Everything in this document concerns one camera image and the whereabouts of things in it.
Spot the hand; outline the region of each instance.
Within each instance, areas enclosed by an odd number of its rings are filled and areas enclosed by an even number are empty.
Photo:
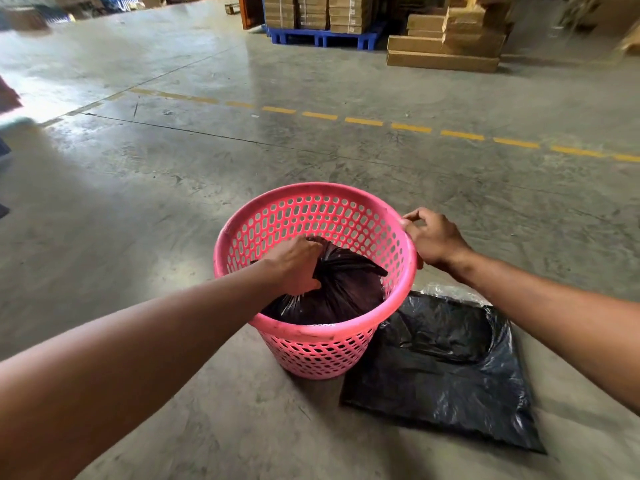
[[[413,224],[419,220],[423,220],[425,225],[418,227]],[[403,217],[401,224],[418,251],[418,269],[422,269],[425,262],[451,273],[455,261],[464,254],[473,252],[453,222],[425,207],[409,212]]]
[[[275,265],[276,279],[280,281],[280,294],[296,296],[320,289],[320,282],[313,279],[322,244],[306,240],[299,235],[277,243],[262,259]]]

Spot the black garbage bag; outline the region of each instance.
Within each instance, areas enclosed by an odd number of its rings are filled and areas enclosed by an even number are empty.
[[[492,306],[412,291],[347,372],[340,403],[546,453],[511,327]]]
[[[384,268],[323,237],[307,239],[323,245],[314,271],[322,288],[300,296],[280,296],[263,309],[264,315],[295,325],[340,323],[372,311],[385,300],[380,281],[387,275]]]

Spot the basket rim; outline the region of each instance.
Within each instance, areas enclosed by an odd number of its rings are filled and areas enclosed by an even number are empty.
[[[384,300],[381,305],[375,307],[372,311],[365,313],[364,315],[345,322],[324,325],[294,325],[291,323],[280,322],[261,313],[256,314],[249,322],[250,325],[265,334],[273,335],[279,339],[307,344],[343,340],[352,335],[363,333],[368,328],[377,327],[400,307],[411,290],[417,270],[417,255],[413,242],[409,235],[405,233],[404,229],[400,227],[400,215],[388,203],[375,195],[349,185],[334,184],[331,182],[306,182],[284,185],[283,187],[278,187],[274,190],[258,195],[258,197],[255,197],[245,203],[229,218],[220,230],[220,234],[218,235],[218,239],[214,246],[214,277],[217,279],[227,274],[226,269],[224,268],[224,260],[218,259],[217,257],[222,255],[222,241],[224,241],[225,238],[229,239],[230,228],[236,221],[248,219],[255,213],[255,209],[257,207],[266,205],[262,204],[261,201],[271,202],[278,198],[290,198],[292,192],[318,192],[318,187],[324,187],[325,189],[340,189],[356,193],[363,199],[372,201],[377,207],[385,209],[385,211],[388,212],[390,217],[394,220],[390,221],[391,219],[388,218],[388,224],[394,231],[396,231],[398,239],[402,242],[401,247],[408,250],[407,255],[404,256],[404,269],[408,269],[409,271],[404,271],[400,274],[400,279],[395,284],[393,291],[391,291],[388,298]]]

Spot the forearm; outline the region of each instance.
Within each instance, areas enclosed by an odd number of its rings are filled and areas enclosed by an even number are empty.
[[[75,476],[276,298],[269,266],[119,311],[0,363],[0,477],[28,478],[24,468],[46,455],[47,478]]]
[[[473,252],[451,272],[621,403],[640,411],[640,304],[560,285]]]

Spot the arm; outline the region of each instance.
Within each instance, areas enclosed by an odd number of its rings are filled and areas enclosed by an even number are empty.
[[[640,303],[540,278],[474,252],[455,224],[428,209],[403,222],[427,264],[480,292],[632,411],[640,411]],[[413,221],[423,220],[418,227]]]
[[[0,363],[0,478],[69,479],[156,412],[281,294],[319,287],[321,245],[280,243],[218,280],[86,323]]]

